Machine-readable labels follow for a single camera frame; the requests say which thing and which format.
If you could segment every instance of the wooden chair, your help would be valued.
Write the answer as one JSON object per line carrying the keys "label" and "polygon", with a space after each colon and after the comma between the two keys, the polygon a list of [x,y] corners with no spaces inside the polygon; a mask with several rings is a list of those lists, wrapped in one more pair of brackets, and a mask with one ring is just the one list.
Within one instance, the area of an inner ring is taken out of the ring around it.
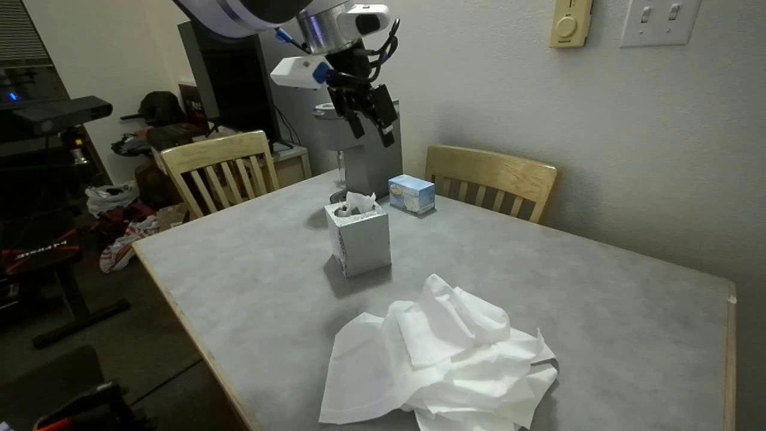
{"label": "wooden chair", "polygon": [[438,195],[531,222],[540,221],[556,174],[546,163],[446,144],[430,145],[425,161]]}
{"label": "wooden chair", "polygon": [[193,217],[279,187],[264,131],[193,141],[161,155]]}

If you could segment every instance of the office chair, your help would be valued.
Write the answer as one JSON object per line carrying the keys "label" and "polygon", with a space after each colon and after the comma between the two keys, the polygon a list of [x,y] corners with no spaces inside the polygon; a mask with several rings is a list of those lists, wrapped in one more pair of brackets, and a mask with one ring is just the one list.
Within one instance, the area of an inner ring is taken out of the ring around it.
{"label": "office chair", "polygon": [[33,338],[33,348],[53,344],[86,326],[130,308],[115,302],[90,312],[72,263],[80,256],[72,222],[67,163],[0,165],[0,282],[16,290],[16,306],[33,299],[46,276],[57,276],[69,321]]}
{"label": "office chair", "polygon": [[0,418],[16,431],[143,431],[92,348],[77,348],[0,385]]}

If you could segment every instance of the chair back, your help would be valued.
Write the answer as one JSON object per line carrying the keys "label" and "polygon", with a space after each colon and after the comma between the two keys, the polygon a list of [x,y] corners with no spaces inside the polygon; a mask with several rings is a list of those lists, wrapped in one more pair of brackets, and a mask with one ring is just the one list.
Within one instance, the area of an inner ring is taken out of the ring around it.
{"label": "chair back", "polygon": [[0,248],[35,248],[74,228],[69,163],[0,167]]}
{"label": "chair back", "polygon": [[516,155],[446,145],[429,148],[425,178],[435,192],[538,222],[557,169]]}
{"label": "chair back", "polygon": [[193,217],[279,187],[261,129],[175,145],[161,155]]}

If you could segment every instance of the table edge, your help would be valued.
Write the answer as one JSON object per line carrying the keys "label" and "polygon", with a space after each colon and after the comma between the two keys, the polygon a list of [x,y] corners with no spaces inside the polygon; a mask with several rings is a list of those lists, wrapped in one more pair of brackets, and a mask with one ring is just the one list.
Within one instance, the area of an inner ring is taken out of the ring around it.
{"label": "table edge", "polygon": [[213,360],[213,355],[195,342],[199,336],[186,326],[186,321],[182,318],[185,314],[180,314],[180,306],[175,305],[173,295],[168,295],[168,290],[163,287],[163,282],[155,278],[152,269],[143,263],[143,252],[142,247],[133,247],[142,266],[145,269],[148,278],[155,282],[155,287],[163,293],[165,302],[170,305],[175,318],[182,324],[182,329],[186,331],[186,336],[191,338],[193,348],[199,350],[199,355],[206,360],[209,368],[213,372],[215,381],[222,385],[225,397],[230,400],[230,405],[234,405],[240,421],[248,429],[248,431],[259,431],[259,423],[248,421],[247,408],[232,397],[232,382],[218,372],[218,365]]}

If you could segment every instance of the black chair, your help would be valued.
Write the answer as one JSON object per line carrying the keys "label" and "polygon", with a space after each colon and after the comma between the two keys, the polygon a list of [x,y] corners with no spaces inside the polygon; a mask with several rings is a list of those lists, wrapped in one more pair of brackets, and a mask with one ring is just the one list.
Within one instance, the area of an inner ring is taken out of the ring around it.
{"label": "black chair", "polygon": [[16,305],[30,302],[40,278],[57,276],[69,324],[35,336],[33,348],[53,344],[86,326],[130,308],[115,302],[90,312],[72,263],[80,256],[72,222],[69,163],[0,165],[0,282]]}

